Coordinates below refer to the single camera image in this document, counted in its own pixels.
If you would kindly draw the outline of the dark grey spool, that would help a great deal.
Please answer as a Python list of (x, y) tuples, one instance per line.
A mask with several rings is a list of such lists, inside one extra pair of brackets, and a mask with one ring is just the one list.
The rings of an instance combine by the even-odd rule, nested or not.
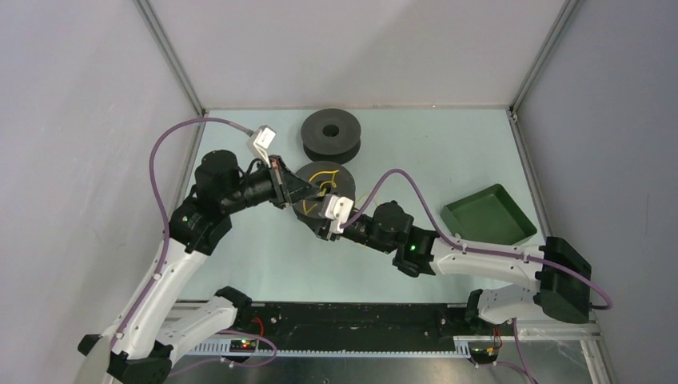
[(361, 124), (347, 110), (326, 108), (308, 116), (301, 124), (301, 142), (313, 161), (345, 164), (361, 148)]
[(356, 183), (352, 174), (343, 165), (330, 161), (311, 162), (301, 167), (296, 175), (311, 182), (320, 189), (319, 196), (302, 200), (293, 205), (293, 212), (298, 220), (312, 229), (321, 224), (319, 216), (323, 198), (327, 194), (335, 194), (355, 199)]

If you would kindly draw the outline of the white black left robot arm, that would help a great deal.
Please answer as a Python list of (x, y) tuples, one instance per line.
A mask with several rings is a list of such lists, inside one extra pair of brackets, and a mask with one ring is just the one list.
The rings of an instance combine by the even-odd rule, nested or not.
[(77, 383), (163, 383), (176, 363), (219, 331), (251, 327), (251, 300), (233, 287), (218, 290), (202, 307), (166, 326), (166, 317), (195, 272), (231, 230), (232, 214), (270, 202), (285, 209), (318, 192), (277, 155), (255, 159), (247, 171), (228, 150), (203, 157), (190, 195), (167, 219), (158, 255), (119, 319), (101, 334), (87, 334)]

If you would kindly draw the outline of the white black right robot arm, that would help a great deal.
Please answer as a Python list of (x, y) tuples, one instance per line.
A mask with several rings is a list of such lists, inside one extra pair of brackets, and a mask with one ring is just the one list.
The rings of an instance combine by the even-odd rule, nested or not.
[(392, 264), (410, 277), (465, 274), (506, 282), (500, 289), (469, 295), (465, 324), (474, 334), (538, 313), (570, 324), (589, 320), (591, 266), (563, 238), (549, 237), (542, 246), (445, 241), (435, 230), (414, 226), (413, 216), (396, 202), (380, 204), (366, 215), (352, 200), (333, 195), (316, 216), (323, 221), (316, 231), (319, 238), (346, 238), (392, 254)]

